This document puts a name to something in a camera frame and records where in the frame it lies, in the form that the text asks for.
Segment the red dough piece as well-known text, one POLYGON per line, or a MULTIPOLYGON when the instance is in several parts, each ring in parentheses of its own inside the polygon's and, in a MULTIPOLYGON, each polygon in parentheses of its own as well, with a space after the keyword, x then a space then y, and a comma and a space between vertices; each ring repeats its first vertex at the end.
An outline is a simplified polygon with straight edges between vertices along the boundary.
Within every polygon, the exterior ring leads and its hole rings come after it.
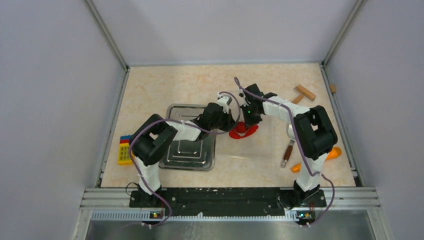
POLYGON ((259 126, 257 124, 252 126, 247 126, 244 121, 240 121, 236 124, 236 126, 228 133, 229 137, 235 140, 240 140, 244 138, 248 138, 253 135, 259 126))

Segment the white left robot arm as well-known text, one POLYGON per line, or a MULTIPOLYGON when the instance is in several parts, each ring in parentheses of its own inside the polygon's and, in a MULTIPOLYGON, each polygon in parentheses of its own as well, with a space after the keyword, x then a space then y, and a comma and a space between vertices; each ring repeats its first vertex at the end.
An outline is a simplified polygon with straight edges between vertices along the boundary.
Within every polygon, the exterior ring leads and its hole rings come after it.
POLYGON ((203 112, 191 120, 151 115, 129 139, 128 153, 139 176, 141 200, 149 207, 160 202, 159 161, 172 142, 199 142, 210 135, 227 133, 235 125, 228 100, 208 103, 203 112))

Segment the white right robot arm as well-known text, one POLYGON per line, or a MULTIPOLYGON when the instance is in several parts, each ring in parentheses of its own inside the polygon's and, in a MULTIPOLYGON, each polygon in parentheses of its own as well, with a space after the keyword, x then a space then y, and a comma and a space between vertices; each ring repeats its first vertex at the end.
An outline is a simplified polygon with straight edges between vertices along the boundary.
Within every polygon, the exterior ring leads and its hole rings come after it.
POLYGON ((246 125, 258 124, 265 115, 291 126, 302 157, 301 169, 293 184, 293 200, 299 206, 307 206, 320 188, 324 162, 338 142, 326 109, 321 105, 300 106, 272 92, 263 94, 256 84, 241 87, 240 92, 245 100, 242 111, 246 125))

